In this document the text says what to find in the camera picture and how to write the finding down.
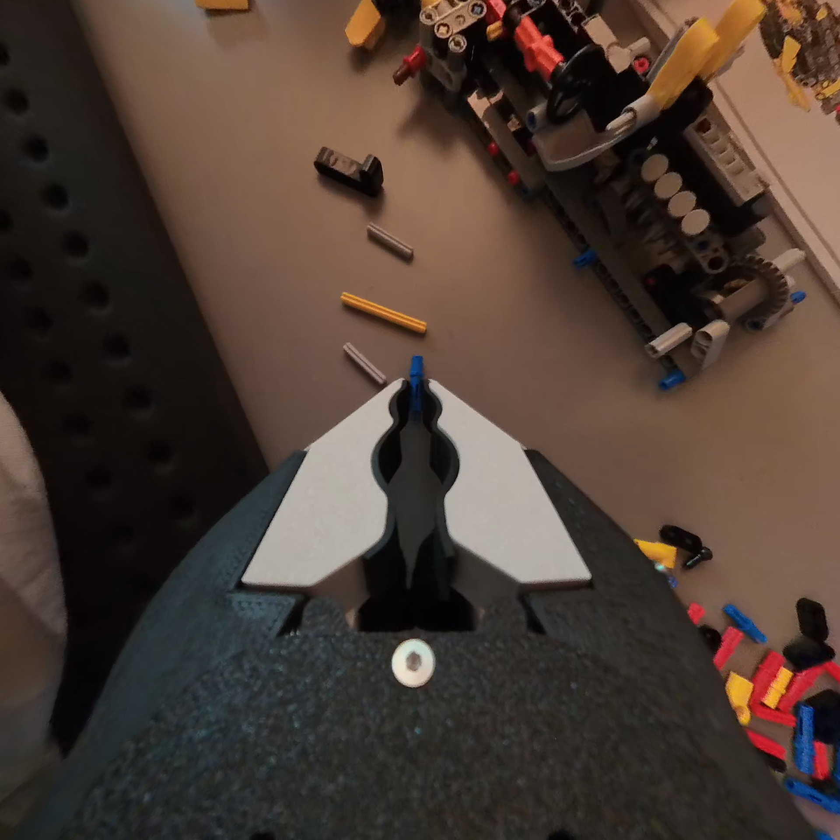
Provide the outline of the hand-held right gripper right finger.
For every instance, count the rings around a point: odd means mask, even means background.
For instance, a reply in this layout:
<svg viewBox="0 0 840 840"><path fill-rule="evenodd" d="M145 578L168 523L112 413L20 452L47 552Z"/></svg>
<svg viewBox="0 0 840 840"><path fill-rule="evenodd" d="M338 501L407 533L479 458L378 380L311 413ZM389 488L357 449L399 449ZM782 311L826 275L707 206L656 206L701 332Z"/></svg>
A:
<svg viewBox="0 0 840 840"><path fill-rule="evenodd" d="M438 381L434 431L454 450L443 513L454 585L588 585L592 573L516 438Z"/></svg>

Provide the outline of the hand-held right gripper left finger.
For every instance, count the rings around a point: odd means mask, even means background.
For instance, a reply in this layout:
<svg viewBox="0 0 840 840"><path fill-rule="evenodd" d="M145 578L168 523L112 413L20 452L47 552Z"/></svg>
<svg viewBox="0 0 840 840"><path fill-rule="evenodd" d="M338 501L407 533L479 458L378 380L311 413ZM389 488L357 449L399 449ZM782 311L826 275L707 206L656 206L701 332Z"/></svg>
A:
<svg viewBox="0 0 840 840"><path fill-rule="evenodd" d="M391 587L406 566L388 486L400 456L395 380L313 441L241 577L244 587Z"/></svg>

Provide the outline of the pile of red blue lego pins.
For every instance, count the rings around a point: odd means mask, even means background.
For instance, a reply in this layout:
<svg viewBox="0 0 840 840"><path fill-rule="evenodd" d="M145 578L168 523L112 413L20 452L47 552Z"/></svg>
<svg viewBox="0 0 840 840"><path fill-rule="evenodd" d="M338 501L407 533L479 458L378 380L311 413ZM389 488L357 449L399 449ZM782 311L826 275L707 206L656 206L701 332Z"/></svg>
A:
<svg viewBox="0 0 840 840"><path fill-rule="evenodd" d="M781 650L733 603L721 612L719 630L701 604L686 607L738 724L789 793L838 816L838 645L823 604L795 602L797 632Z"/></svg>

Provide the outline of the lego car chassis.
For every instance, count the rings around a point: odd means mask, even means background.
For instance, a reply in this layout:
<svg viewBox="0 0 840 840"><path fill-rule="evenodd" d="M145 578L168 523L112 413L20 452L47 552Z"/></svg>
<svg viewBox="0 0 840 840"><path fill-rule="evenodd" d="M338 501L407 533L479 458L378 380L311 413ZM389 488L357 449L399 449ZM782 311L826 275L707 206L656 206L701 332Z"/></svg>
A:
<svg viewBox="0 0 840 840"><path fill-rule="evenodd" d="M672 392L719 360L730 333L777 325L805 299L798 248L761 255L769 187L713 101L711 83L764 16L732 2L690 17L655 53L622 43L600 2L358 2L352 49L413 14L393 73L469 116L508 182L541 197L661 364Z"/></svg>

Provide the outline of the lego instruction booklet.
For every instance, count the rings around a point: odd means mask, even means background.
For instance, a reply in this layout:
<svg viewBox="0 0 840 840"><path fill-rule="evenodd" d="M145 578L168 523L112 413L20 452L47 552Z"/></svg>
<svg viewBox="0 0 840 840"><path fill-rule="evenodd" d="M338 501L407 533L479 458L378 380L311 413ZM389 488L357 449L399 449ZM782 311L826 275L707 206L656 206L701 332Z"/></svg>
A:
<svg viewBox="0 0 840 840"><path fill-rule="evenodd" d="M762 2L741 55L712 85L817 275L839 293L839 4Z"/></svg>

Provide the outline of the grey lego axle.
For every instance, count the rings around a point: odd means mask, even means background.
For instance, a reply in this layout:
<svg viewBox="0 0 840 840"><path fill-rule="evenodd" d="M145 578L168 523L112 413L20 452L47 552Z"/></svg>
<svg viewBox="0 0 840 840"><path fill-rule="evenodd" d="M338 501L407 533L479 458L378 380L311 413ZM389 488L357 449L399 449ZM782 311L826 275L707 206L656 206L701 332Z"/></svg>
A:
<svg viewBox="0 0 840 840"><path fill-rule="evenodd" d="M362 352L360 352L352 343L346 342L342 350L347 358L369 379L377 385L377 387L384 387L388 384L386 375L380 371Z"/></svg>
<svg viewBox="0 0 840 840"><path fill-rule="evenodd" d="M367 238L377 246L387 250L403 262L414 260L414 248L375 223L368 223L365 229Z"/></svg>

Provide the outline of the yellow lego axle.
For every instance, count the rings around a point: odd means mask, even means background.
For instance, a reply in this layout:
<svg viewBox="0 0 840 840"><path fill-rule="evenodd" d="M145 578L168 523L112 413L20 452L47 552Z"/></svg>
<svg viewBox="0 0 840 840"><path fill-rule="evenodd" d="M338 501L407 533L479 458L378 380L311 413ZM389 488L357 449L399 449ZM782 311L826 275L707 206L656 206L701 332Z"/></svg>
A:
<svg viewBox="0 0 840 840"><path fill-rule="evenodd" d="M425 334L427 332L427 323L425 321L410 317L405 313L387 308L379 303L355 296L349 292L345 291L341 294L340 302L348 309L363 313L374 319L388 322L401 329L417 334Z"/></svg>

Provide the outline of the black angled lego piece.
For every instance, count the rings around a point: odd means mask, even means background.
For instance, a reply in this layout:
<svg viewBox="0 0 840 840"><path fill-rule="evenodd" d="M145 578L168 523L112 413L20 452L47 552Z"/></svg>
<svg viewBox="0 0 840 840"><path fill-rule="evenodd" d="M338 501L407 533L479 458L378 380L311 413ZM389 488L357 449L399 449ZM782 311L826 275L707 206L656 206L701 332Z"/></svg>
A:
<svg viewBox="0 0 840 840"><path fill-rule="evenodd" d="M329 181L368 197L382 194L384 171L381 160L368 154L357 161L330 147L323 146L313 161L316 172Z"/></svg>

